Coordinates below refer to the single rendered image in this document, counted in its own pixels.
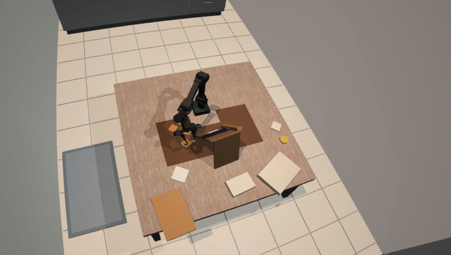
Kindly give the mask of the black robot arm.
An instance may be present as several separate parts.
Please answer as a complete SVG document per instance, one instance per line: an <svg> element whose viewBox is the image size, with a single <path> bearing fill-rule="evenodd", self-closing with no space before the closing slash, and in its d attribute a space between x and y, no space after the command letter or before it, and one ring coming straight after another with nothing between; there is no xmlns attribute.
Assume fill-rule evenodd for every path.
<svg viewBox="0 0 451 255"><path fill-rule="evenodd" d="M183 100L183 102L177 109L179 113L173 117L173 120L176 123L180 123L181 121L188 119L187 115L191 112L193 108L193 99L197 90L198 94L196 95L195 100L198 103L196 103L196 106L198 107L198 109L206 108L205 104L207 104L208 99L206 98L205 95L205 85L206 82L209 80L209 78L210 78L209 74L204 73L202 71L196 74L196 78L187 97ZM190 123L190 121L188 121L188 123L183 122L182 128L186 132L192 131L193 128L195 128L195 123Z"/></svg>

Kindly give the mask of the tan flat rectangular board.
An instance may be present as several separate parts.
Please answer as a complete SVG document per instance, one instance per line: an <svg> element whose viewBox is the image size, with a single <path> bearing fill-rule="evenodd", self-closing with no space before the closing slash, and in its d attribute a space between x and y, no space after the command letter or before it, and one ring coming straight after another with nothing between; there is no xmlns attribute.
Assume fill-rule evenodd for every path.
<svg viewBox="0 0 451 255"><path fill-rule="evenodd" d="M180 188L151 199L166 241L197 229Z"/></svg>

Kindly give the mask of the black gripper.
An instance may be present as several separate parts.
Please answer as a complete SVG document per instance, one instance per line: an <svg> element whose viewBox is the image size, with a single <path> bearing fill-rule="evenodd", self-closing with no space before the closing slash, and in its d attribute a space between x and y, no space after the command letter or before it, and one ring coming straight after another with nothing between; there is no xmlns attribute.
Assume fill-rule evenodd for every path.
<svg viewBox="0 0 451 255"><path fill-rule="evenodd" d="M189 121L189 119L186 119L186 120L181 121L181 122L180 122L181 126L183 125L183 122L188 123L188 121ZM201 128L201 125L200 125L200 124L195 124L195 128L193 128L193 130L192 130L192 134L193 134L194 140L195 140L196 131L197 131L199 128ZM186 138L185 138L185 135L183 134L183 132L185 132L185 130L183 130L183 128L182 128L181 131L179 131L179 130L174 131L173 134L174 134L174 136L181 136L181 137L184 139L184 141L187 143Z"/></svg>

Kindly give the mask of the yellow flat disc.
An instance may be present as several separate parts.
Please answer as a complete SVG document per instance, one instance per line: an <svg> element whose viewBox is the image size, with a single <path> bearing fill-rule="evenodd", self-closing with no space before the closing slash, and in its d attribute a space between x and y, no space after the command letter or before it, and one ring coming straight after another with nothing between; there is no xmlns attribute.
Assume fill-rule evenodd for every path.
<svg viewBox="0 0 451 255"><path fill-rule="evenodd" d="M283 135L283 136L280 137L280 142L281 142L281 143L287 144L288 141L289 141L289 140L288 140L288 138L287 138L286 136Z"/></svg>

